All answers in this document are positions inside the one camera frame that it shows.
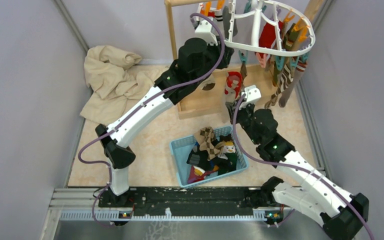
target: purple cable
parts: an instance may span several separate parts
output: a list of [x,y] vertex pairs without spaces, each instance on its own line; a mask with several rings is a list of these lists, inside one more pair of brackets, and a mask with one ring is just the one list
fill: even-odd
[[[217,66],[219,66],[219,64],[222,62],[222,59],[223,59],[223,55],[225,53],[225,40],[223,39],[223,34],[222,32],[220,31],[219,27],[207,16],[205,15],[202,15],[200,13],[192,13],[190,15],[190,18],[191,18],[191,22],[194,22],[195,20],[193,20],[193,17],[200,17],[200,18],[203,18],[204,20],[208,21],[212,27],[215,29],[215,31],[218,33],[218,35],[220,36],[220,45],[221,45],[221,50],[220,50],[220,56],[218,56],[218,59],[217,59],[217,62],[215,62],[214,66],[204,75],[198,77],[197,79],[195,80],[192,80],[192,81],[188,81],[188,82],[184,82],[184,83],[180,83],[180,84],[177,84],[177,85],[174,85],[174,86],[171,86],[171,87],[168,87],[164,90],[162,90],[161,92],[151,96],[149,99],[145,100],[143,102],[143,106],[145,106],[146,104],[148,104],[149,102],[151,102],[152,100],[154,100],[155,98],[157,98],[158,96],[164,94],[164,93],[167,93],[171,90],[174,90],[174,89],[178,89],[178,88],[181,88],[181,87],[184,87],[184,86],[188,86],[188,85],[191,85],[191,84],[195,84],[195,83],[198,83],[199,81],[201,80],[204,80],[205,78],[207,78],[208,76],[210,76],[211,73],[213,73],[213,71],[217,68]],[[136,107],[129,115],[127,115],[117,126],[115,126],[115,130],[119,129],[124,123],[126,123],[127,120],[129,120],[133,115],[135,115],[140,109],[142,108],[142,105],[139,105],[138,107]],[[108,184],[103,188],[103,190],[98,194],[98,196],[96,197],[95,201],[93,202],[93,205],[92,205],[92,217],[93,217],[93,220],[95,220],[95,222],[99,223],[101,226],[104,226],[104,227],[112,227],[112,225],[105,225],[105,224],[102,224],[100,223],[96,216],[95,216],[95,205],[98,201],[98,199],[101,197],[101,195],[110,187],[110,184],[111,184],[111,181],[112,181],[112,172],[111,172],[111,164],[109,164],[108,162],[106,161],[102,161],[102,160],[99,160],[99,161],[85,161],[83,158],[82,158],[82,153],[88,148],[90,147],[92,144],[108,137],[109,135],[113,134],[114,133],[114,130],[111,130],[107,133],[105,133],[104,135],[92,140],[91,142],[89,142],[88,144],[84,145],[80,151],[78,151],[78,154],[77,154],[77,158],[80,162],[84,163],[84,164],[105,164],[108,166],[108,169],[109,169],[109,182]]]
[[[255,158],[251,155],[249,155],[245,149],[242,147],[241,143],[239,142],[239,139],[238,139],[238,134],[236,132],[236,120],[237,120],[237,116],[238,116],[238,111],[239,111],[239,106],[241,105],[242,101],[244,100],[245,98],[245,94],[242,95],[239,99],[239,101],[237,102],[236,104],[236,108],[234,110],[234,114],[233,114],[233,139],[235,140],[238,148],[240,149],[240,151],[245,154],[245,156],[247,156],[248,158],[258,162],[258,163],[261,163],[261,164],[267,164],[267,165],[272,165],[272,166],[282,166],[282,167],[288,167],[288,168],[293,168],[293,169],[297,169],[297,170],[300,170],[300,171],[303,171],[307,174],[311,174],[313,177],[315,177],[316,179],[319,179],[320,176],[316,175],[315,173],[311,173],[309,170],[303,168],[303,167],[300,167],[300,166],[295,166],[295,165],[292,165],[292,164],[286,164],[286,163],[280,163],[280,162],[269,162],[269,161],[264,161],[264,160],[261,160],[261,159],[258,159],[258,158]],[[344,202],[351,210],[352,212],[354,212],[354,214],[357,216],[357,218],[361,221],[361,223],[363,224],[364,228],[366,229],[369,237],[371,240],[375,240],[375,236],[373,235],[373,232],[372,230],[370,229],[369,225],[367,224],[367,222],[363,219],[363,217],[360,215],[360,213],[356,210],[356,208],[351,205],[351,203],[349,203],[345,197],[343,197],[333,186],[331,186],[325,179],[323,178],[320,178],[320,182],[322,182],[324,185],[326,185],[326,187],[328,187],[336,196],[338,196],[338,198],[341,199],[342,202]]]

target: purple hose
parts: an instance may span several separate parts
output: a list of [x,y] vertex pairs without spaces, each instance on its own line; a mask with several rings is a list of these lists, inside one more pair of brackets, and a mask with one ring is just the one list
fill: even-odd
[[[240,151],[245,154],[245,156],[247,156],[248,158],[256,161],[256,162],[259,162],[261,164],[267,164],[267,165],[272,165],[272,166],[282,166],[282,167],[288,167],[288,168],[293,168],[293,169],[298,169],[300,171],[303,171],[307,174],[311,174],[313,177],[315,177],[316,179],[318,179],[320,176],[316,175],[315,173],[311,173],[309,170],[303,168],[303,167],[300,167],[300,166],[295,166],[295,165],[292,165],[292,164],[286,164],[286,163],[280,163],[280,162],[269,162],[269,161],[264,161],[264,160],[261,160],[261,159],[258,159],[258,158],[255,158],[251,155],[249,155],[245,149],[242,147],[241,143],[239,142],[239,139],[238,139],[238,134],[236,132],[236,118],[238,116],[238,111],[239,111],[239,106],[241,105],[242,101],[244,100],[245,98],[245,94],[242,95],[239,99],[239,101],[237,102],[237,105],[236,105],[236,108],[234,110],[234,114],[233,114],[233,138],[238,146],[238,148],[240,149]],[[331,186],[326,180],[324,180],[323,178],[320,179],[320,181],[326,185],[326,187],[328,187],[336,196],[338,196],[338,198],[341,199],[342,202],[344,202],[351,210],[352,212],[354,212],[354,214],[357,216],[357,218],[361,221],[361,223],[363,224],[364,228],[366,229],[369,237],[371,240],[375,240],[375,236],[373,235],[373,232],[372,230],[370,229],[369,225],[367,224],[367,222],[363,219],[363,217],[360,215],[360,213],[356,210],[356,208],[351,205],[346,199],[345,197],[343,197],[333,186]]]
[[[200,13],[192,13],[190,15],[190,18],[192,19],[193,17],[200,17],[200,18],[203,18],[205,19],[206,21],[208,21],[212,27],[215,29],[215,31],[218,33],[218,35],[220,36],[220,45],[221,45],[221,52],[220,52],[220,56],[218,56],[218,59],[217,59],[217,62],[215,62],[214,66],[204,75],[198,77],[197,79],[195,80],[192,80],[192,81],[188,81],[188,82],[184,82],[184,83],[180,83],[180,84],[177,84],[177,85],[174,85],[174,86],[171,86],[171,87],[168,87],[164,90],[162,90],[161,92],[151,96],[150,98],[148,98],[147,100],[145,100],[143,102],[143,105],[146,105],[148,104],[149,102],[151,102],[152,100],[154,100],[155,98],[157,98],[158,96],[164,94],[164,93],[167,93],[171,90],[174,90],[174,89],[178,89],[178,88],[181,88],[181,87],[185,87],[185,86],[188,86],[188,85],[191,85],[191,84],[195,84],[195,83],[198,83],[199,81],[202,81],[204,80],[205,78],[209,77],[211,73],[213,73],[214,70],[216,70],[217,66],[219,66],[219,64],[222,62],[222,59],[223,59],[223,55],[225,54],[225,40],[223,39],[223,34],[222,32],[220,31],[220,29],[217,27],[217,25],[210,19],[208,18],[207,16],[205,15],[202,15]],[[140,109],[142,108],[142,105],[139,105],[138,107],[136,107],[129,115],[127,115],[117,126],[115,126],[115,130],[119,129],[124,123],[126,123],[127,120],[129,120],[133,115],[135,115]],[[98,196],[96,197],[95,201],[93,202],[93,205],[92,205],[92,217],[93,217],[93,220],[95,220],[97,223],[99,223],[101,226],[104,226],[104,227],[110,227],[111,225],[105,225],[105,224],[102,224],[100,223],[97,219],[96,219],[96,216],[95,216],[95,204],[97,203],[98,199],[101,197],[102,193],[104,193],[104,191],[106,191],[109,187],[110,187],[110,184],[111,184],[111,181],[112,181],[112,172],[111,172],[111,165],[106,162],[106,161],[102,161],[102,160],[99,160],[99,161],[85,161],[83,158],[82,158],[82,153],[88,148],[90,147],[92,144],[108,137],[109,135],[113,134],[114,133],[114,130],[111,130],[107,133],[105,133],[104,135],[92,140],[91,142],[89,142],[88,144],[84,145],[80,151],[78,151],[78,154],[77,154],[77,157],[78,157],[78,160],[84,164],[105,164],[108,166],[108,170],[109,170],[109,182],[108,184],[103,188],[103,190],[98,194]]]

